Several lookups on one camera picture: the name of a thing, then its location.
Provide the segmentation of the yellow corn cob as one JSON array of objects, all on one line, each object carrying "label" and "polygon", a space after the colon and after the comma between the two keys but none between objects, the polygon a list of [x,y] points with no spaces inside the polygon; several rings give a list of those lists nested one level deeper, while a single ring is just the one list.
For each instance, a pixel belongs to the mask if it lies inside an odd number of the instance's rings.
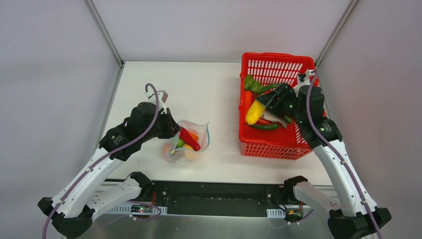
[{"label": "yellow corn cob", "polygon": [[248,125],[253,125],[257,123],[265,110],[265,105],[259,102],[258,100],[255,100],[246,113],[245,122]]}]

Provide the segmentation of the peach fruit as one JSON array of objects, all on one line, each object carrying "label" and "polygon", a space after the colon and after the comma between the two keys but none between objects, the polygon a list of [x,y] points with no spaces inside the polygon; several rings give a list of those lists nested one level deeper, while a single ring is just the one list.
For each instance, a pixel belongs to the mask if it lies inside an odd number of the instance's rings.
[{"label": "peach fruit", "polygon": [[165,143],[162,146],[162,155],[163,157],[169,158],[173,154],[174,146],[171,143]]}]

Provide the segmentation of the green lime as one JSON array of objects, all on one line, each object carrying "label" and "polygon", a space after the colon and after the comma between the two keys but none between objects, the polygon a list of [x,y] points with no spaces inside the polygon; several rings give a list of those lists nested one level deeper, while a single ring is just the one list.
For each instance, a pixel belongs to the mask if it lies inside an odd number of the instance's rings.
[{"label": "green lime", "polygon": [[176,148],[183,147],[184,144],[185,142],[181,138],[178,138],[176,141]]}]

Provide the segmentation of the red chili pepper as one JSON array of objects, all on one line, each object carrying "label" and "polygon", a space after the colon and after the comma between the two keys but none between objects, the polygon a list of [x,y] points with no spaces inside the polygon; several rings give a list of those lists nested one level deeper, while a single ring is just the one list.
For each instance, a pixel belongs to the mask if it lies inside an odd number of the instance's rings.
[{"label": "red chili pepper", "polygon": [[199,142],[196,142],[188,133],[188,130],[184,127],[181,128],[179,138],[181,138],[185,144],[188,144],[193,148],[194,151],[199,151],[201,149],[201,146],[199,145]]}]

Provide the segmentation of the orange tangerine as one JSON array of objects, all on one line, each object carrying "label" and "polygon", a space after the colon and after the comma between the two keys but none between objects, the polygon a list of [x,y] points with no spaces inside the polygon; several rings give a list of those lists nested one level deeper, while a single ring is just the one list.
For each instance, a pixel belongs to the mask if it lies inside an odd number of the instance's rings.
[{"label": "orange tangerine", "polygon": [[199,141],[198,133],[195,130],[189,130],[188,133],[196,142]]}]

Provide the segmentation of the clear zip top bag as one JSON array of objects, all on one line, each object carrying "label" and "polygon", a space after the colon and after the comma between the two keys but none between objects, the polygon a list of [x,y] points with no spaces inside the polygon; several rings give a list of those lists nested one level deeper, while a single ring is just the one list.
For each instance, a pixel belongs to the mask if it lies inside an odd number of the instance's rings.
[{"label": "clear zip top bag", "polygon": [[162,146],[162,156],[167,161],[192,161],[198,159],[210,144],[209,125],[188,120],[178,122],[181,131]]}]

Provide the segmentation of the yellow orange with leaf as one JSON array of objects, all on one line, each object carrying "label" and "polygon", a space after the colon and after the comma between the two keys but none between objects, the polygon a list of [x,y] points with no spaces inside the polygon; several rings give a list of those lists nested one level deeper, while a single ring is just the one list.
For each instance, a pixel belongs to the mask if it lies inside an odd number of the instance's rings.
[{"label": "yellow orange with leaf", "polygon": [[196,151],[193,150],[193,148],[191,146],[189,146],[188,144],[184,144],[182,146],[182,151],[184,153],[184,157],[188,160],[195,160],[198,158],[198,153]]}]

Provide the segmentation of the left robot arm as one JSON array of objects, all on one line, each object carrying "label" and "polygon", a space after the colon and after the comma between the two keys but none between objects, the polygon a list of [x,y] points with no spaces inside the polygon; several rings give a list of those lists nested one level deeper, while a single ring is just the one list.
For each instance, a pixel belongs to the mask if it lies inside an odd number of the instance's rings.
[{"label": "left robot arm", "polygon": [[123,123],[109,129],[100,140],[91,159],[77,176],[56,196],[44,197],[39,209],[47,216],[42,238],[49,224],[69,239],[84,234],[93,222],[113,207],[133,199],[152,198],[152,181],[142,172],[132,172],[117,186],[102,193],[97,188],[129,157],[153,139],[170,139],[180,126],[163,102],[141,102]]}]

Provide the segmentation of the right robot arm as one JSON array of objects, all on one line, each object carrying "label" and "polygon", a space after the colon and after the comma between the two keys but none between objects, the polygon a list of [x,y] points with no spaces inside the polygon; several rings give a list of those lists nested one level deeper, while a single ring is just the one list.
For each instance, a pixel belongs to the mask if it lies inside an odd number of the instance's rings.
[{"label": "right robot arm", "polygon": [[247,123],[253,123],[252,116],[264,111],[278,118],[291,118],[323,164],[338,197],[334,201],[310,182],[295,177],[292,185],[282,191],[285,202],[301,201],[310,206],[327,219],[336,239],[359,239],[372,234],[382,238],[381,228],[392,216],[365,189],[349,159],[340,130],[325,116],[323,105],[324,95],[319,87],[303,85],[294,90],[284,83],[255,99],[247,112]]}]

